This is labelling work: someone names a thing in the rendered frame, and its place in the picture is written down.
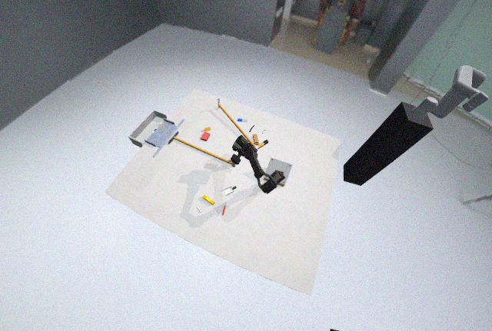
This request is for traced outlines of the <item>long tan scraper with black blade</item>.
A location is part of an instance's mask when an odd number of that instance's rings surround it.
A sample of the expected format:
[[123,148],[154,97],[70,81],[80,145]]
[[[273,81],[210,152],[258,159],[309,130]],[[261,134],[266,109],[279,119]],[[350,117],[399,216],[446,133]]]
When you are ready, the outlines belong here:
[[193,144],[190,144],[190,143],[188,143],[188,142],[186,142],[186,141],[183,141],[182,139],[180,139],[180,138],[178,138],[178,137],[175,137],[177,134],[178,134],[178,131],[177,131],[177,132],[176,132],[176,134],[175,134],[175,135],[171,138],[171,140],[168,142],[168,144],[170,144],[170,143],[171,143],[171,142],[175,139],[175,140],[180,141],[180,142],[182,142],[182,143],[184,143],[184,144],[186,144],[186,145],[188,145],[188,146],[190,146],[190,147],[193,147],[193,148],[195,148],[195,149],[197,149],[197,150],[199,150],[199,151],[202,151],[202,152],[204,152],[204,153],[206,153],[206,154],[208,154],[208,155],[210,155],[210,156],[212,156],[212,157],[215,157],[215,158],[217,158],[217,159],[219,159],[219,160],[221,160],[221,161],[224,161],[224,162],[226,162],[226,163],[228,163],[228,164],[231,164],[231,166],[232,166],[232,167],[235,167],[235,166],[236,166],[236,164],[235,164],[233,161],[231,161],[231,160],[226,160],[226,159],[224,159],[223,157],[219,157],[218,155],[215,155],[215,154],[213,154],[213,153],[210,153],[210,152],[208,152],[208,151],[205,151],[204,149],[202,149],[202,148],[200,148],[200,147],[197,147],[197,146],[195,146],[195,145],[193,145]]

